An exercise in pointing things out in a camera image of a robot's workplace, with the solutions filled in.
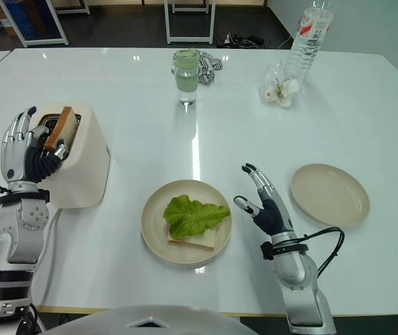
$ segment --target plate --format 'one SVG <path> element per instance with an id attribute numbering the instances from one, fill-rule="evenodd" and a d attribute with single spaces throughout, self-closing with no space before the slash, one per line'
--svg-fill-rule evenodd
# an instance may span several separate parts
<path id="1" fill-rule="evenodd" d="M 353 227 L 368 215 L 367 192 L 350 174 L 326 164 L 301 167 L 293 176 L 292 196 L 308 215 L 338 227 Z"/>
<path id="2" fill-rule="evenodd" d="M 212 261 L 227 244 L 232 230 L 231 212 L 216 228 L 214 249 L 206 250 L 200 246 L 171 244 L 168 242 L 168 223 L 163 212 L 173 197 L 187 194 L 191 200 L 228 206 L 226 199 L 215 188 L 197 180 L 178 180 L 160 187 L 149 197 L 142 213 L 142 236 L 148 247 L 163 260 L 201 267 Z"/>

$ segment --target jar lid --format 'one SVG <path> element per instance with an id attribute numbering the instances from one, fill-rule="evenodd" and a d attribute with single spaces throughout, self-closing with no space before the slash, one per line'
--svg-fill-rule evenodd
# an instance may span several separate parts
<path id="1" fill-rule="evenodd" d="M 194 49 L 177 50 L 174 63 L 178 68 L 196 68 L 199 66 L 199 55 Z"/>

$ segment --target bottle label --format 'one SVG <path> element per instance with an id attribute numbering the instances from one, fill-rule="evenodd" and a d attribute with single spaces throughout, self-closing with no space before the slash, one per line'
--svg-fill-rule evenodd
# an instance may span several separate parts
<path id="1" fill-rule="evenodd" d="M 308 8 L 304 11 L 298 32 L 305 38 L 323 38 L 334 14 L 328 10 Z"/>

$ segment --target table edge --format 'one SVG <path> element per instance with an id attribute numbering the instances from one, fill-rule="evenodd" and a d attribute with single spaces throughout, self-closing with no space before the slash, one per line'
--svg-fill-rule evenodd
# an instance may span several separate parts
<path id="1" fill-rule="evenodd" d="M 109 311 L 110 308 L 89 308 L 89 307 L 65 307 L 65 306 L 45 306 L 40 305 L 36 307 L 39 313 L 67 313 L 67 314 L 95 314 L 104 311 Z M 285 318 L 286 314 L 278 313 L 231 313 L 219 312 L 226 316 L 236 318 Z M 367 316 L 391 316 L 398 315 L 398 313 L 382 313 L 382 314 L 334 314 L 335 318 L 352 318 L 352 317 L 367 317 Z"/>

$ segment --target plastic bag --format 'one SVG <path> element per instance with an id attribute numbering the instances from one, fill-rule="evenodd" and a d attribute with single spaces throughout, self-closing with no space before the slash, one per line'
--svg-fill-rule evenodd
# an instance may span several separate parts
<path id="1" fill-rule="evenodd" d="M 258 85 L 260 99 L 266 103 L 276 103 L 280 107 L 289 107 L 299 87 L 297 80 L 284 78 L 284 66 L 281 62 L 269 65 Z"/>

